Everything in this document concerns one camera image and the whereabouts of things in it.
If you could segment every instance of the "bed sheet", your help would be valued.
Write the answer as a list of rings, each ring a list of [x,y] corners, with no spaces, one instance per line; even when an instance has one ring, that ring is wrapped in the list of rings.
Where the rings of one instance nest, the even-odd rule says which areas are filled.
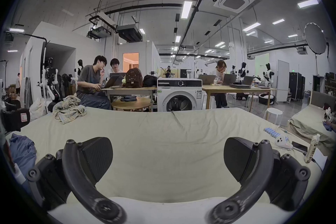
[[[320,134],[317,146],[325,156],[331,156],[336,142],[336,133],[327,131],[322,122],[325,111],[315,105],[302,109],[289,119],[289,131],[310,143],[313,135]]]
[[[239,136],[260,142],[270,139],[280,154],[290,153],[301,164],[303,154],[275,147],[264,132],[278,126],[240,108],[179,112],[137,113],[87,108],[87,115],[62,125],[49,114],[22,128],[35,142],[37,161],[55,155],[67,139],[86,141],[108,137],[113,161],[96,184],[106,197],[125,197],[151,202],[184,202],[208,197],[230,197],[240,188],[225,166],[224,144]],[[291,141],[308,145],[289,134]],[[317,183],[321,170],[313,162],[305,198]],[[259,199],[269,202],[266,193]],[[77,202],[71,193],[67,203]]]

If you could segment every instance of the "hand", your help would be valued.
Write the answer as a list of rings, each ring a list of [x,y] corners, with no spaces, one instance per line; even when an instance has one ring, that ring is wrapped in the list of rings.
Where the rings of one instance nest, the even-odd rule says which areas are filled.
[[[91,84],[91,87],[94,88],[95,90],[99,91],[100,90],[101,84]]]

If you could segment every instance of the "phone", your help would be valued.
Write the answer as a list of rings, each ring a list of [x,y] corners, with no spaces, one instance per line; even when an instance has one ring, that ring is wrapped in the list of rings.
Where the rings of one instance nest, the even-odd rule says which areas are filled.
[[[300,150],[302,150],[304,152],[308,151],[308,148],[306,146],[301,145],[301,144],[299,144],[297,142],[292,142],[292,145],[293,145],[293,147],[296,147],[296,148],[298,148],[298,149],[300,149]]]

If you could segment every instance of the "hair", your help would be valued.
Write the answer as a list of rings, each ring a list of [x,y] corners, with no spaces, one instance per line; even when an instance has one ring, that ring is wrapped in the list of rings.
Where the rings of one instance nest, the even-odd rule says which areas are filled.
[[[110,62],[110,66],[112,67],[113,64],[117,64],[117,65],[119,65],[120,62],[119,62],[119,60],[118,60],[117,58],[113,58],[113,59],[111,60],[111,62]]]
[[[102,55],[98,55],[97,57],[95,57],[93,65],[96,65],[98,61],[101,61],[105,64],[105,66],[107,65],[107,60],[104,56]]]
[[[226,63],[223,60],[219,60],[217,62],[217,67],[223,67],[223,66],[225,66],[225,68],[226,68]]]

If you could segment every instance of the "brown backpack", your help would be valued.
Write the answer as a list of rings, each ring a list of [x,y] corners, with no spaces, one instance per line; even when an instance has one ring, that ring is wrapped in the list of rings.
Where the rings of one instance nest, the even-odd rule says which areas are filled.
[[[126,88],[142,88],[144,86],[142,82],[142,74],[138,68],[129,69],[125,76]]]

